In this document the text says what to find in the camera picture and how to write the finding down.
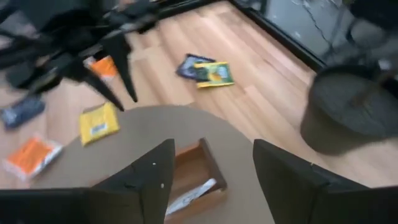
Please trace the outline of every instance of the wooden box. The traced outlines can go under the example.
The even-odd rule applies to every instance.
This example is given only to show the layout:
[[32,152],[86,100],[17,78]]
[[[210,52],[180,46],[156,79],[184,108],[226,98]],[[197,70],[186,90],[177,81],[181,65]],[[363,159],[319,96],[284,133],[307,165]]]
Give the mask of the wooden box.
[[170,203],[189,190],[203,185],[210,178],[216,180],[216,185],[185,208],[167,215],[166,224],[180,223],[186,218],[215,207],[226,199],[227,183],[205,139],[200,139],[196,144],[177,151]]

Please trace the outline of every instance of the dark blue package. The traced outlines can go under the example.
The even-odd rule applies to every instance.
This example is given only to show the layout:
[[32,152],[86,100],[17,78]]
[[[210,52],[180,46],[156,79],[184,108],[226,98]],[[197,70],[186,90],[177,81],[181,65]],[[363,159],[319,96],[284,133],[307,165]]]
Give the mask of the dark blue package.
[[178,66],[176,73],[177,75],[180,75],[181,77],[184,78],[191,78],[196,81],[207,81],[207,79],[203,80],[197,77],[197,73],[193,65],[195,63],[210,63],[210,62],[216,62],[216,60],[193,54],[187,54],[185,60],[182,62],[180,66]]
[[18,128],[44,111],[45,103],[39,96],[28,96],[8,108],[0,110],[6,130]]

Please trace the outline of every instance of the black trash can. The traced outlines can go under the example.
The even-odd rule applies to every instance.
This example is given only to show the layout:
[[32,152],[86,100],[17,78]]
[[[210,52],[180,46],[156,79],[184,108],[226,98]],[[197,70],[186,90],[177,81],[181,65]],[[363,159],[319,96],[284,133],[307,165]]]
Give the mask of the black trash can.
[[[350,98],[368,88],[377,74],[380,73],[375,68],[340,65],[327,68],[314,78],[300,127],[303,139],[312,149],[324,154],[342,154],[398,134],[398,82],[396,80],[388,79],[384,82],[377,91],[377,96],[370,96],[369,105],[364,105],[364,108],[352,106],[350,109],[351,105],[348,103]],[[319,89],[322,88],[329,88],[329,90],[320,91]],[[340,114],[337,113],[336,108],[342,107],[344,102],[346,104],[344,108],[347,107],[347,109],[341,110]],[[377,119],[385,123],[389,119],[388,116],[391,120],[385,125],[387,127],[383,128],[383,125],[377,124]]]

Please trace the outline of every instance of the beige tabletop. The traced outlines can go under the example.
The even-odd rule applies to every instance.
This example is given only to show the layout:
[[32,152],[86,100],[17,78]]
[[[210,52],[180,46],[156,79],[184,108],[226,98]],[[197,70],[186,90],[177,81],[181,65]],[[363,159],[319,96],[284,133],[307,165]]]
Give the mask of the beige tabletop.
[[85,187],[126,167],[168,138],[181,148],[206,138],[228,183],[225,203],[187,223],[274,223],[256,177],[252,143],[226,121],[184,106],[118,112],[121,130],[87,147],[75,139],[33,188]]

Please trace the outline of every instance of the snack package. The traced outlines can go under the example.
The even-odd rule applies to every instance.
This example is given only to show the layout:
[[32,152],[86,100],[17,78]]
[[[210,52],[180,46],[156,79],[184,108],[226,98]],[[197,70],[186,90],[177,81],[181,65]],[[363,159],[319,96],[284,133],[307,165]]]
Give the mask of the snack package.
[[40,137],[32,137],[16,152],[3,161],[4,168],[21,180],[29,180],[40,173],[57,155],[60,154],[62,145],[44,140]]
[[194,68],[195,63],[210,63],[210,62],[216,62],[214,59],[211,58],[205,58],[193,54],[187,54],[185,57],[185,60],[182,62],[180,66],[178,66],[178,69],[176,71],[177,75],[180,75],[181,77],[184,78],[191,78],[194,80],[201,80],[201,81],[207,81],[206,77],[202,77],[203,79],[200,79],[200,77],[197,77],[196,70]]
[[81,144],[86,145],[119,131],[119,123],[112,103],[80,115]]
[[118,74],[118,71],[116,70],[114,62],[110,56],[106,56],[101,59],[89,57],[85,60],[85,64],[103,80],[112,80]]
[[196,63],[194,67],[198,77],[208,79],[208,81],[198,82],[198,88],[234,84],[228,62]]
[[41,114],[45,103],[39,96],[27,96],[12,106],[0,110],[0,117],[6,130],[18,128]]

